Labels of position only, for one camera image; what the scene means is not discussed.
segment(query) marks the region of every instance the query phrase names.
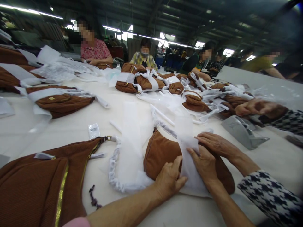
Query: worker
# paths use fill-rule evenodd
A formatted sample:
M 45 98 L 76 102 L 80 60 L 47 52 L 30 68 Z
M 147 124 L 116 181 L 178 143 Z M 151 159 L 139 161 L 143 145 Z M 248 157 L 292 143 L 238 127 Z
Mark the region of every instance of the worker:
M 222 59 L 223 51 L 224 49 L 218 51 L 216 55 L 216 61 L 211 65 L 211 68 L 209 69 L 211 78 L 217 76 L 224 66 L 224 61 Z
M 253 48 L 246 49 L 245 51 L 243 51 L 241 58 L 232 57 L 229 61 L 228 66 L 240 68 L 244 63 L 248 62 L 247 58 L 253 55 L 253 53 Z
M 77 25 L 83 38 L 81 44 L 81 60 L 91 65 L 113 63 L 113 58 L 105 44 L 95 38 L 95 32 L 84 17 L 77 18 Z
M 155 69 L 158 70 L 158 66 L 155 63 L 153 56 L 150 54 L 151 41 L 148 38 L 143 38 L 141 40 L 141 51 L 136 52 L 133 55 L 131 64 L 143 65 L 147 70 Z
M 261 70 L 266 71 L 269 75 L 273 77 L 277 77 L 280 79 L 284 79 L 284 76 L 274 68 L 272 65 L 272 61 L 280 55 L 280 51 L 277 49 L 273 49 L 269 54 L 261 56 L 261 57 L 256 57 L 249 62 L 246 62 L 243 64 L 241 69 L 251 71 L 251 72 L 260 72 Z
M 211 57 L 215 45 L 215 42 L 208 41 L 198 54 L 195 53 L 186 60 L 179 73 L 188 75 L 190 72 L 196 72 L 203 80 L 209 82 L 211 80 L 210 76 L 201 72 L 201 69 L 204 66 L 204 61 Z

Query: zipper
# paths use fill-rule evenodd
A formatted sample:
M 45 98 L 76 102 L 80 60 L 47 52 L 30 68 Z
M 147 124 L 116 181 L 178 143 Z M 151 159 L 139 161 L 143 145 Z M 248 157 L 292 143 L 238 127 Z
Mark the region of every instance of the zipper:
M 61 186 L 60 186 L 60 191 L 59 191 L 55 227 L 59 227 L 60 215 L 61 215 L 61 211 L 62 211 L 63 192 L 64 192 L 64 186 L 65 186 L 66 177 L 67 177 L 67 173 L 68 173 L 68 168 L 69 168 L 69 164 L 67 162 L 67 165 L 66 165 L 65 171 L 64 171 L 64 175 L 63 175 L 63 179 L 61 182 Z
M 147 154 L 146 154 L 145 156 L 148 156 L 148 154 L 149 154 L 149 152 L 150 152 L 150 150 L 151 150 L 152 140 L 154 139 L 155 135 L 156 135 L 156 132 L 154 132 L 153 135 L 152 135 L 152 137 L 151 137 L 151 140 L 150 140 L 151 143 L 150 143 L 150 145 L 149 145 L 148 152 L 147 152 Z M 145 159 L 145 162 L 144 162 L 144 171 L 146 170 L 146 160 L 147 160 L 147 158 Z
M 85 166 L 84 166 L 84 171 L 83 171 L 83 175 L 82 175 L 80 187 L 82 187 L 82 184 L 83 184 L 83 179 L 84 179 L 84 175 L 85 175 L 85 170 L 86 170 L 87 162 L 88 162 L 88 160 L 90 159 L 91 155 L 92 155 L 93 153 L 95 153 L 95 152 L 99 149 L 100 146 L 101 146 L 101 140 L 100 140 L 100 142 L 94 147 L 94 149 L 90 152 L 89 156 L 87 157 L 87 160 L 86 160 Z

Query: gold zipper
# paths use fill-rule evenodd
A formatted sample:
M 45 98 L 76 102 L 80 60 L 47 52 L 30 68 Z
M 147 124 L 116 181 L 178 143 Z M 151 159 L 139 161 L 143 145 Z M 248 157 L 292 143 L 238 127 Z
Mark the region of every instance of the gold zipper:
M 91 155 L 92 155 L 93 153 L 95 153 L 95 152 L 98 150 L 98 148 L 100 147 L 100 145 L 101 145 L 101 140 L 100 140 L 100 142 L 94 147 L 94 149 L 90 152 L 89 156 L 87 157 L 87 160 L 86 160 L 85 166 L 84 166 L 84 171 L 83 171 L 83 175 L 82 175 L 80 187 L 82 187 L 82 184 L 83 184 L 83 179 L 84 179 L 84 175 L 85 175 L 85 170 L 86 170 L 87 162 L 88 162 L 88 160 L 90 159 Z
M 60 215 L 61 215 L 61 211 L 62 211 L 63 191 L 64 191 L 64 186 L 65 186 L 66 177 L 67 177 L 67 173 L 68 173 L 68 168 L 69 168 L 69 164 L 67 163 L 65 172 L 64 172 L 64 176 L 63 176 L 63 179 L 61 182 L 60 191 L 59 191 L 55 227 L 59 227 Z

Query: plastic bag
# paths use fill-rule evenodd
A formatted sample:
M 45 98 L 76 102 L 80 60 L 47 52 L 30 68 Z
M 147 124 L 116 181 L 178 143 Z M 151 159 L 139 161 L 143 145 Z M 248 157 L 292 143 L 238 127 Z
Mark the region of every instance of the plastic bag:
M 276 102 L 288 109 L 298 109 L 297 104 L 302 101 L 302 97 L 298 92 L 286 86 L 277 87 L 276 85 L 268 84 L 258 89 L 247 89 L 247 91 L 255 98 Z

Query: houndstooth shirt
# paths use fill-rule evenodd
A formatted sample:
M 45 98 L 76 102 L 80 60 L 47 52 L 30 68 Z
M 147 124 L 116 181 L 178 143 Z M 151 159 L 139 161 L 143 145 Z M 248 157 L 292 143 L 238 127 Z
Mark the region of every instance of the houndstooth shirt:
M 247 175 L 237 186 L 279 226 L 294 226 L 303 215 L 303 202 L 264 170 Z
M 270 123 L 267 122 L 268 119 L 266 116 L 259 117 L 259 120 L 265 125 L 303 136 L 303 112 L 300 110 L 288 110 L 283 117 Z

